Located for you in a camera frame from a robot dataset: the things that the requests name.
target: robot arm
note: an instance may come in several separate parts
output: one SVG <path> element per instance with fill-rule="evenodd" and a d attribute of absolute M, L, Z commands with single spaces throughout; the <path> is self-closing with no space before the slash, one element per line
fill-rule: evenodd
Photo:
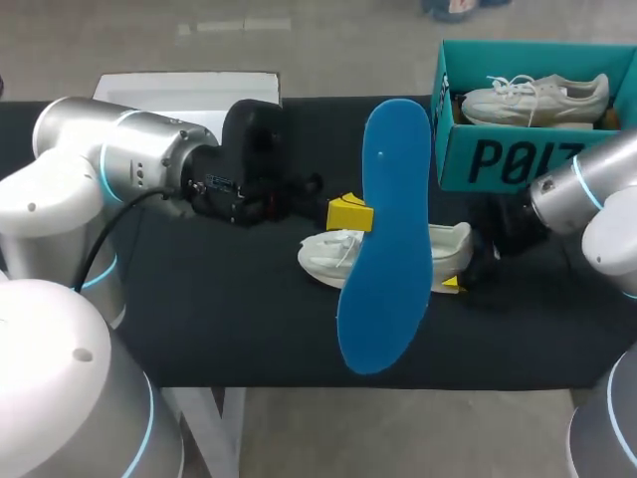
<path fill-rule="evenodd" d="M 637 298 L 637 130 L 626 130 L 536 179 L 519 195 L 490 198 L 474 224 L 500 254 L 517 255 L 551 233 L 584 230 L 591 266 Z"/>
<path fill-rule="evenodd" d="M 297 212 L 315 201 L 321 181 L 291 177 L 284 135 L 281 108 L 251 100 L 230 108 L 222 138 L 94 100 L 51 103 L 33 131 L 36 160 L 0 181 L 8 276 L 73 287 L 107 216 L 144 195 L 171 216 L 244 226 Z M 93 259 L 82 293 L 116 327 L 125 314 L 116 253 L 105 241 Z"/>

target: person's foot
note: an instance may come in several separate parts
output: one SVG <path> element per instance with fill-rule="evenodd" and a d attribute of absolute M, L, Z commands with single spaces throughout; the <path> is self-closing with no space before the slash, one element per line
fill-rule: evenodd
<path fill-rule="evenodd" d="M 434 292 L 458 292 L 443 286 L 469 265 L 473 253 L 471 226 L 461 222 L 455 226 L 429 225 L 434 261 Z M 353 267 L 363 233 L 360 231 L 328 231 L 305 239 L 299 251 L 299 264 L 318 281 L 342 289 Z"/>
<path fill-rule="evenodd" d="M 425 13 L 432 12 L 434 19 L 445 23 L 466 20 L 478 7 L 478 0 L 420 0 Z"/>

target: black tablecloth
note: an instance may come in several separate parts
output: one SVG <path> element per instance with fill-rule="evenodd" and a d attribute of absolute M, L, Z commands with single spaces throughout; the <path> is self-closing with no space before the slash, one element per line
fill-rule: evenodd
<path fill-rule="evenodd" d="M 295 167 L 321 173 L 328 193 L 360 192 L 363 128 L 382 100 L 285 100 Z M 0 177 L 32 160 L 44 105 L 0 103 Z M 430 220 L 465 219 L 471 196 L 441 192 L 435 177 Z M 497 287 L 435 295 L 399 362 L 358 376 L 338 349 L 338 292 L 297 263 L 316 232 L 294 218 L 245 230 L 133 211 L 114 238 L 128 300 L 119 335 L 160 386 L 454 389 L 588 387 L 637 339 L 637 303 L 598 278 L 572 238 L 504 262 Z"/>

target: yellow block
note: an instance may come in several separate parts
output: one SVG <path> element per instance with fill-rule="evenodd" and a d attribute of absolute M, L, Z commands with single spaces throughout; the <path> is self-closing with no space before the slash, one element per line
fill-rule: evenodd
<path fill-rule="evenodd" d="M 351 229 L 352 231 L 371 231 L 374 210 L 351 192 L 333 199 L 327 209 L 325 229 Z"/>

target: shoelace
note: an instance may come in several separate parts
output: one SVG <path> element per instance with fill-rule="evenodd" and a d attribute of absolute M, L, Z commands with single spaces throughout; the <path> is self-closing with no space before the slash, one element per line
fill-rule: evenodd
<path fill-rule="evenodd" d="M 349 256 L 349 253 L 354 248 L 354 246 L 362 242 L 362 236 L 363 236 L 363 233 L 360 231 L 340 231 L 340 232 L 341 234 L 339 234 L 336 237 L 336 240 L 339 240 L 339 242 L 344 242 L 347 239 L 351 239 L 351 240 L 349 241 L 349 247 L 347 247 L 347 250 L 345 251 L 343 256 L 340 258 L 338 263 L 336 264 L 336 268 L 340 267 L 342 263 L 345 262 L 345 259 L 347 259 L 347 257 Z"/>
<path fill-rule="evenodd" d="M 539 91 L 534 86 L 533 82 L 535 79 L 527 76 L 527 75 L 517 75 L 512 80 L 507 80 L 503 77 L 487 77 L 489 80 L 493 80 L 494 90 L 498 95 L 506 95 L 507 98 L 511 98 L 514 95 L 523 95 L 527 93 L 533 93 L 535 97 L 535 105 L 531 110 L 531 116 L 529 117 L 529 127 L 531 127 L 533 123 L 533 117 L 535 115 L 535 111 L 539 106 Z M 517 80 L 527 80 L 526 83 L 517 83 Z"/>

